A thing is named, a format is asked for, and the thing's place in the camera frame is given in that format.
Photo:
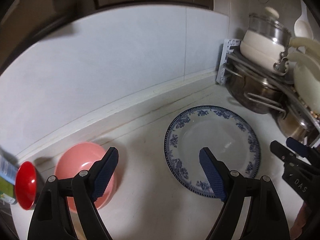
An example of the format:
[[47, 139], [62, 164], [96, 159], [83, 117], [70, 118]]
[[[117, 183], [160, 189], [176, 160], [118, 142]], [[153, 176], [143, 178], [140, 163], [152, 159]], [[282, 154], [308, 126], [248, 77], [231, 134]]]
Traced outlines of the person's right hand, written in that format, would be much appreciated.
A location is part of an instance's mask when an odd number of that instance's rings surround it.
[[290, 239], [310, 239], [310, 237], [303, 232], [303, 228], [311, 220], [312, 211], [304, 202], [299, 210], [299, 213], [290, 229]]

